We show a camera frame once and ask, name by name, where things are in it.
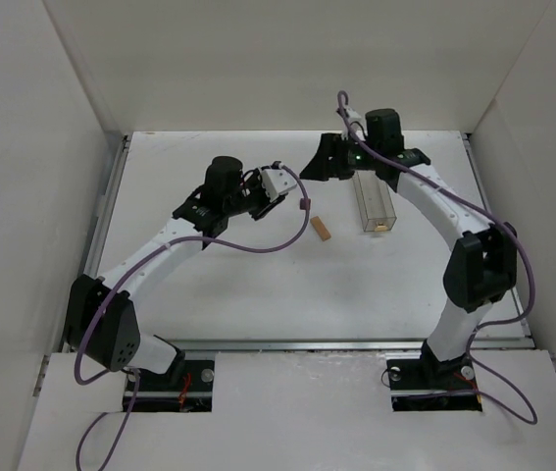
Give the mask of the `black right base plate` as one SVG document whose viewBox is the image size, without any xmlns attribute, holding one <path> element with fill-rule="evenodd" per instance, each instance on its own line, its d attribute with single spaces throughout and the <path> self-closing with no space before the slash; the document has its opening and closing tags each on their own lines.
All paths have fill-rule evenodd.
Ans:
<svg viewBox="0 0 556 471">
<path fill-rule="evenodd" d="M 425 357 L 390 357 L 385 373 L 394 412 L 482 412 L 475 370 L 467 356 L 447 364 Z"/>
</svg>

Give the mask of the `aluminium table edge rail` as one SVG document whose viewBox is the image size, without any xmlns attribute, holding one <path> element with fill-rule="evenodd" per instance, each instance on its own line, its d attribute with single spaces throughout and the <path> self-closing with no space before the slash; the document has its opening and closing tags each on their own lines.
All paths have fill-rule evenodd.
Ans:
<svg viewBox="0 0 556 471">
<path fill-rule="evenodd" d="M 470 136 L 463 133 L 462 137 L 470 166 L 478 185 L 483 208 L 480 209 L 476 204 L 468 203 L 468 205 L 480 215 L 484 216 L 488 223 L 488 228 L 482 230 L 479 235 L 485 253 L 485 261 L 481 262 L 485 274 L 485 285 L 484 288 L 480 288 L 480 293 L 493 294 L 491 300 L 496 301 L 501 300 L 503 295 L 495 294 L 495 290 L 497 288 L 507 288 L 515 301 L 517 309 L 517 315 L 514 318 L 488 321 L 483 323 L 482 326 L 497 327 L 517 323 L 523 328 L 525 335 L 530 337 L 531 331 L 527 318 L 530 316 L 534 294 L 531 294 L 529 304 L 523 308 L 522 301 L 517 292 L 517 278 L 519 275 L 519 270 L 517 268 L 518 262 L 521 262 L 522 272 L 526 279 L 531 282 L 531 290 L 534 290 L 533 274 L 528 257 L 517 240 L 514 228 L 508 223 L 499 221 L 488 211 L 488 203 L 478 173 L 478 166 L 474 159 Z"/>
</svg>

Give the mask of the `front aluminium rail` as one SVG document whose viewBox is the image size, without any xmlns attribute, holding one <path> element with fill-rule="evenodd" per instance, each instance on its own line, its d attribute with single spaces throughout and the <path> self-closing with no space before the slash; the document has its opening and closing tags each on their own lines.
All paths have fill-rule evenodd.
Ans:
<svg viewBox="0 0 556 471">
<path fill-rule="evenodd" d="M 170 340 L 187 351 L 409 351 L 420 350 L 423 340 Z M 477 349 L 535 349 L 531 337 L 475 339 Z"/>
</svg>

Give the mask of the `dark red wood block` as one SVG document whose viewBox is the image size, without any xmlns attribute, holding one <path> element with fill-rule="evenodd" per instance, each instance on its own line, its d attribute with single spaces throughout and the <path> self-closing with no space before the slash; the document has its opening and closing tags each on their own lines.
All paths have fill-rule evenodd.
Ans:
<svg viewBox="0 0 556 471">
<path fill-rule="evenodd" d="M 299 209 L 308 211 L 311 208 L 311 200 L 309 198 L 301 198 L 299 201 Z"/>
</svg>

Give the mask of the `clear plastic box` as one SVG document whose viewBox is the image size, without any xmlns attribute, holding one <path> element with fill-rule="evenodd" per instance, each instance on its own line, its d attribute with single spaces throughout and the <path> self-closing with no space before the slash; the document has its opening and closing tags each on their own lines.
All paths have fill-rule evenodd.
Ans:
<svg viewBox="0 0 556 471">
<path fill-rule="evenodd" d="M 397 217 L 388 185 L 371 171 L 356 171 L 352 182 L 363 231 L 365 233 L 391 231 Z"/>
</svg>

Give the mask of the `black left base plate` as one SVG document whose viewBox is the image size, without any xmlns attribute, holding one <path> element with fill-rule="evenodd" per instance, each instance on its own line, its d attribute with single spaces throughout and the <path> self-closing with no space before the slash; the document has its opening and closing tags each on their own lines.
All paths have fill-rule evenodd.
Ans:
<svg viewBox="0 0 556 471">
<path fill-rule="evenodd" d="M 171 378 L 142 370 L 132 412 L 208 413 L 213 408 L 214 358 L 190 358 Z"/>
</svg>

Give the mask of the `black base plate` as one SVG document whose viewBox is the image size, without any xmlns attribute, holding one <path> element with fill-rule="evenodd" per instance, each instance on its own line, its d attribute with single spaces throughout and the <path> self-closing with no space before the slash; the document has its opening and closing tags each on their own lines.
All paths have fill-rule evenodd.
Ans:
<svg viewBox="0 0 556 471">
<path fill-rule="evenodd" d="M 171 378 L 142 370 L 132 412 L 208 413 L 213 408 L 214 358 L 190 358 Z"/>
<path fill-rule="evenodd" d="M 467 356 L 447 364 L 425 357 L 390 357 L 385 373 L 394 412 L 482 412 L 475 370 Z"/>
</svg>

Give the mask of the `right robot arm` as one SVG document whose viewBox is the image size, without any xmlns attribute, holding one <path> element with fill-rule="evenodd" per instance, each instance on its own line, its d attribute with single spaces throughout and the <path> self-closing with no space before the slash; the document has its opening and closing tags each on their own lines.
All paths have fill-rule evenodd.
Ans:
<svg viewBox="0 0 556 471">
<path fill-rule="evenodd" d="M 360 116 L 343 105 L 337 110 L 345 128 L 325 133 L 300 177 L 307 181 L 347 180 L 370 171 L 416 207 L 450 250 L 443 273 L 446 303 L 417 359 L 387 363 L 396 391 L 449 391 L 467 383 L 468 346 L 492 306 L 517 280 L 517 250 L 508 226 L 498 226 L 460 202 L 418 148 L 404 142 L 398 113 L 376 109 Z"/>
</svg>

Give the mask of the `light engraved wood block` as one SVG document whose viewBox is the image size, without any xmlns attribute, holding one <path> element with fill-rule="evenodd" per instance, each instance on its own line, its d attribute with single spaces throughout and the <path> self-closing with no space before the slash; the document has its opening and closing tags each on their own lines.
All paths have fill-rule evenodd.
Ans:
<svg viewBox="0 0 556 471">
<path fill-rule="evenodd" d="M 310 224 L 321 241 L 327 241 L 331 239 L 331 234 L 320 217 L 315 216 L 311 218 Z"/>
</svg>

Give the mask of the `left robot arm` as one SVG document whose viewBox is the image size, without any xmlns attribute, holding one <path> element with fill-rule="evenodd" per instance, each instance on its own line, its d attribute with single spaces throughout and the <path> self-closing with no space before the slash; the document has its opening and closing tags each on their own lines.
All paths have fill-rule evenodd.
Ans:
<svg viewBox="0 0 556 471">
<path fill-rule="evenodd" d="M 184 354 L 140 330 L 139 304 L 183 262 L 213 243 L 230 218 L 247 214 L 258 221 L 296 187 L 280 162 L 244 171 L 234 157 L 214 158 L 204 182 L 148 242 L 104 274 L 74 280 L 65 337 L 76 359 L 90 358 L 106 372 L 140 370 L 175 382 Z"/>
</svg>

